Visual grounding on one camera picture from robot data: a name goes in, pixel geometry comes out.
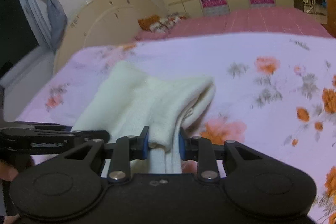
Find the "towel on railing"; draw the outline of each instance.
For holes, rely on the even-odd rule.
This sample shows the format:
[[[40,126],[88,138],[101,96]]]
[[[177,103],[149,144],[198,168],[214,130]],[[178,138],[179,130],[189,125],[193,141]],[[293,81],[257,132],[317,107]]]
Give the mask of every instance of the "towel on railing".
[[[214,94],[211,77],[163,81],[121,61],[72,130],[107,130],[115,142],[149,126],[149,158],[133,161],[132,172],[181,173],[179,128],[192,125]]]

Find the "white cloth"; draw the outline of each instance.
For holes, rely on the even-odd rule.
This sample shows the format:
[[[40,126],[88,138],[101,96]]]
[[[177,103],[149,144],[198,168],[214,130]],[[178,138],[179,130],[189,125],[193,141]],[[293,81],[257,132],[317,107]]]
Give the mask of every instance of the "white cloth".
[[[214,94],[211,77],[162,81],[121,61],[72,130],[107,130],[110,142],[115,142],[123,136],[138,136],[149,126],[153,149],[145,164],[132,163],[132,171],[181,173],[179,129],[196,121]]]

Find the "headboard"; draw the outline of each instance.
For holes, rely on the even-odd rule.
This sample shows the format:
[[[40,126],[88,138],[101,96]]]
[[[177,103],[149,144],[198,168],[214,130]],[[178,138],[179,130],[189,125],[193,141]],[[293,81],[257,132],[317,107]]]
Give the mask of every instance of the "headboard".
[[[93,0],[68,24],[54,61],[58,72],[85,47],[130,42],[140,30],[138,19],[164,13],[150,0]]]

